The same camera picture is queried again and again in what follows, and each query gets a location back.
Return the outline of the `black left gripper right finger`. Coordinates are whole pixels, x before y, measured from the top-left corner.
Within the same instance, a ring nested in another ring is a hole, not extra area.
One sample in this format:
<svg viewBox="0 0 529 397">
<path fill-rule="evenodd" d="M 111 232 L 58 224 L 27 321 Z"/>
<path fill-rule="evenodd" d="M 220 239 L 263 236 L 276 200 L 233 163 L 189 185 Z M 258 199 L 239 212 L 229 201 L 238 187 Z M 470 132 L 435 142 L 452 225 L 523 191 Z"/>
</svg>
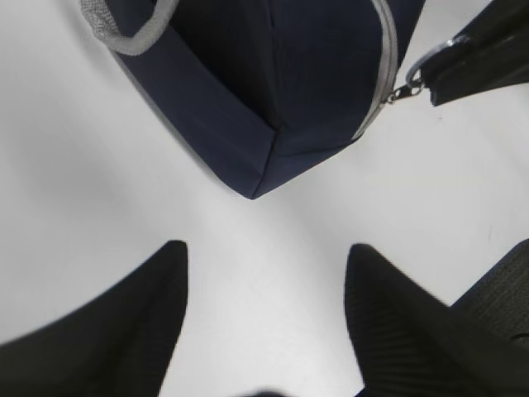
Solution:
<svg viewBox="0 0 529 397">
<path fill-rule="evenodd" d="M 363 396 L 525 396 L 528 245 L 445 305 L 372 246 L 346 267 L 347 330 Z"/>
</svg>

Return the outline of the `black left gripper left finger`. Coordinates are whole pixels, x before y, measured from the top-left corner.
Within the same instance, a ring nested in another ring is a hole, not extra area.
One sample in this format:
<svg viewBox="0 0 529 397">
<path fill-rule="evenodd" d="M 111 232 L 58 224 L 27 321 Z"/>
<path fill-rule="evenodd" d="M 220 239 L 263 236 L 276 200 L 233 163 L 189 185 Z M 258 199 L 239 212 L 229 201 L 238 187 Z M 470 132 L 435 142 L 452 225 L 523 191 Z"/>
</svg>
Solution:
<svg viewBox="0 0 529 397">
<path fill-rule="evenodd" d="M 65 317 L 1 346 L 3 396 L 157 396 L 188 301 L 188 248 L 166 242 Z"/>
</svg>

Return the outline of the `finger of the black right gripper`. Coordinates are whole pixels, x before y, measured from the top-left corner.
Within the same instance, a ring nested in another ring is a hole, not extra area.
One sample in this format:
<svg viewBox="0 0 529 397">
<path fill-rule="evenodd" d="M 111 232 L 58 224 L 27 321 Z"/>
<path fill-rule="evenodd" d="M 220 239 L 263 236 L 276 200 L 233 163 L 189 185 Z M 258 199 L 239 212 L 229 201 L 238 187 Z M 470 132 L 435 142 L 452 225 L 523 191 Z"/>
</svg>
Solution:
<svg viewBox="0 0 529 397">
<path fill-rule="evenodd" d="M 421 62 L 421 83 L 436 67 L 499 45 L 528 49 L 528 2 L 492 1 L 455 37 Z"/>
<path fill-rule="evenodd" d="M 499 45 L 436 67 L 427 76 L 431 104 L 528 82 L 528 49 Z"/>
</svg>

